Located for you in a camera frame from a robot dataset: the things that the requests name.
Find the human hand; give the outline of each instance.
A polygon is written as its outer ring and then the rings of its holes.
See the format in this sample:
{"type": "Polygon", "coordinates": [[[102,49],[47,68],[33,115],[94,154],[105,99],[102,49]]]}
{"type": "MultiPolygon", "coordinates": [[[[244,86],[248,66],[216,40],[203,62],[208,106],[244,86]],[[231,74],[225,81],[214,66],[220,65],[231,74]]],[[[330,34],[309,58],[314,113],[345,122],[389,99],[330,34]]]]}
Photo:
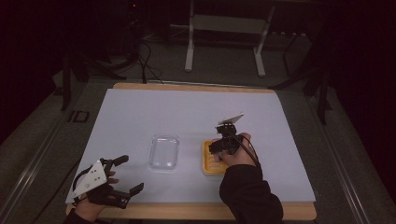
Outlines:
{"type": "MultiPolygon", "coordinates": [[[[250,143],[249,143],[251,138],[250,134],[248,133],[240,133],[240,134],[244,136],[242,144],[250,151],[250,153],[257,160],[257,155],[255,151],[250,147],[250,143]]],[[[239,147],[238,150],[236,150],[235,154],[233,155],[229,154],[228,150],[223,150],[220,153],[215,154],[214,156],[215,156],[215,161],[219,161],[219,158],[222,158],[228,166],[233,166],[237,164],[248,164],[248,165],[256,166],[254,160],[250,158],[248,153],[242,147],[239,147]]]]}
{"type": "MultiPolygon", "coordinates": [[[[110,171],[109,176],[113,176],[116,172],[110,171]]],[[[116,184],[119,180],[115,178],[109,178],[108,183],[116,184]]],[[[77,204],[75,209],[75,213],[90,222],[94,222],[98,217],[102,210],[106,207],[102,204],[90,203],[87,198],[87,195],[84,193],[81,195],[81,201],[77,204]]]]}

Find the black sleeve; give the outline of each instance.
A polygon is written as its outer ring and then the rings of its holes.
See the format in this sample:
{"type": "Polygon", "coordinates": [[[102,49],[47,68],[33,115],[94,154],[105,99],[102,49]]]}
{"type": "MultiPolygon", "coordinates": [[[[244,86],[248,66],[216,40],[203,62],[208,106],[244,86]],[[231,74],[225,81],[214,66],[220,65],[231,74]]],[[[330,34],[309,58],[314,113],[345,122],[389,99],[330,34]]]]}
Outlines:
{"type": "Polygon", "coordinates": [[[219,190],[238,223],[283,223],[280,200],[271,193],[262,169],[252,165],[234,165],[227,169],[219,190]]]}
{"type": "Polygon", "coordinates": [[[79,217],[75,213],[75,209],[73,208],[64,220],[64,224],[92,224],[92,222],[87,221],[82,217],[79,217]]]}

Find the wooden table edge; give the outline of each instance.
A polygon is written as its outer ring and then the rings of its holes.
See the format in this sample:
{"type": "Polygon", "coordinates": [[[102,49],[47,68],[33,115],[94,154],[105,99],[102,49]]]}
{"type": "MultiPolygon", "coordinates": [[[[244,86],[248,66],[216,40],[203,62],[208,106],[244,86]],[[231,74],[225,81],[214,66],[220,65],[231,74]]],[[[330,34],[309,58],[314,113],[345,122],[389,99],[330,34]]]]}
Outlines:
{"type": "Polygon", "coordinates": [[[198,86],[198,85],[171,85],[171,84],[140,84],[119,82],[114,84],[117,90],[153,90],[153,91],[228,91],[228,92],[257,92],[275,93],[273,90],[242,87],[198,86]]]}
{"type": "MultiPolygon", "coordinates": [[[[284,220],[310,221],[317,217],[312,202],[282,203],[284,220]]],[[[66,214],[74,208],[69,204],[66,214]]],[[[224,203],[130,203],[125,209],[105,208],[100,217],[119,219],[234,220],[224,203]]]]}

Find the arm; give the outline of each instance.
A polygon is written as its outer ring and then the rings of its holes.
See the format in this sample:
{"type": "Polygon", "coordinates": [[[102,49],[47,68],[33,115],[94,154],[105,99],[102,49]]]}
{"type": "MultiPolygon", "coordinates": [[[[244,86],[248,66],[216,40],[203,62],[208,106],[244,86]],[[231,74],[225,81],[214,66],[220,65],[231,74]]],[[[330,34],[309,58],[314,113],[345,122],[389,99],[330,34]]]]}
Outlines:
{"type": "MultiPolygon", "coordinates": [[[[249,147],[250,135],[243,144],[249,147]]],[[[221,182],[219,195],[230,208],[238,223],[283,223],[283,208],[280,200],[271,193],[268,183],[262,180],[262,169],[241,147],[234,155],[223,151],[219,156],[229,165],[221,182]]]]}
{"type": "MultiPolygon", "coordinates": [[[[110,171],[110,176],[113,176],[115,173],[114,171],[110,171]]],[[[110,184],[119,182],[115,178],[109,178],[108,181],[110,184]]],[[[81,198],[83,199],[77,204],[77,207],[72,209],[67,215],[64,224],[92,224],[99,217],[102,210],[105,209],[104,205],[90,203],[85,194],[81,195],[81,198]]]]}

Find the white paper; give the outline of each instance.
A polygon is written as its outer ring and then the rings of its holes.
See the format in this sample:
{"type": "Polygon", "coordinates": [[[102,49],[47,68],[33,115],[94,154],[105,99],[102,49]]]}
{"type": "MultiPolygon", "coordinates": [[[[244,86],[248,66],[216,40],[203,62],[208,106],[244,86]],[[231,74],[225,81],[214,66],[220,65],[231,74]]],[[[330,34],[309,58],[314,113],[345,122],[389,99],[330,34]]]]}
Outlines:
{"type": "MultiPolygon", "coordinates": [[[[115,167],[117,190],[144,182],[135,203],[217,203],[222,176],[202,171],[202,143],[219,138],[219,120],[244,112],[235,124],[250,133],[263,178],[281,202],[313,202],[315,196],[275,93],[108,90],[85,149],[78,174],[100,158],[128,155],[115,167]],[[177,166],[171,172],[149,168],[155,134],[179,137],[177,166]]],[[[71,203],[69,194],[67,203],[71,203]]]]}

